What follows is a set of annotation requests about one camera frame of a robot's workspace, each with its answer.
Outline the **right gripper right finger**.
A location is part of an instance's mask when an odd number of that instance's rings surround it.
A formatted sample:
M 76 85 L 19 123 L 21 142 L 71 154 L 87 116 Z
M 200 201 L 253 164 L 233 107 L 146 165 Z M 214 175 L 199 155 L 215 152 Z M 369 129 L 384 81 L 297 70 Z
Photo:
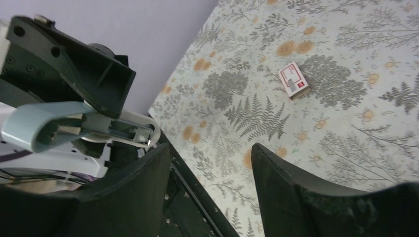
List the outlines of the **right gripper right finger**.
M 251 164 L 267 237 L 416 237 L 419 185 L 375 192 L 348 188 L 293 165 L 256 143 Z

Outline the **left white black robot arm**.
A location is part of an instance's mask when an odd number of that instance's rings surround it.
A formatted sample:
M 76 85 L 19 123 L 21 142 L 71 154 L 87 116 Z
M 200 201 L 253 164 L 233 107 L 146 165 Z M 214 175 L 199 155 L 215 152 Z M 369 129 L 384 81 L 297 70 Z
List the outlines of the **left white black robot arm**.
M 70 102 L 92 105 L 112 118 L 123 105 L 135 78 L 126 55 L 98 43 L 85 44 L 41 15 L 15 15 L 0 23 L 0 119 L 25 104 Z M 0 138 L 0 167 L 70 172 L 77 181 L 103 177 L 128 165 L 138 149 L 117 141 L 77 139 L 33 153 Z

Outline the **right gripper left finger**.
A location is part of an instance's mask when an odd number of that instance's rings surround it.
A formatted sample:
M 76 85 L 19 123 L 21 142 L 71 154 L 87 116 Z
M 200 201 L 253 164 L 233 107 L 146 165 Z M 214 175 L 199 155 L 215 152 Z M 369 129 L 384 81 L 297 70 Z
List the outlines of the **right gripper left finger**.
M 167 143 L 74 191 L 0 189 L 3 237 L 156 237 L 170 173 Z

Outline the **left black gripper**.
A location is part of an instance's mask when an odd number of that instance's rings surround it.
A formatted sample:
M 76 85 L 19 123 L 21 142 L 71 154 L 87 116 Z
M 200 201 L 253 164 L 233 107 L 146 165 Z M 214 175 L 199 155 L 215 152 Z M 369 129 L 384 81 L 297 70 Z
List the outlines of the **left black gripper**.
M 15 15 L 6 35 L 0 101 L 24 104 L 87 102 L 118 118 L 135 78 L 126 55 L 85 44 L 56 29 L 53 21 Z

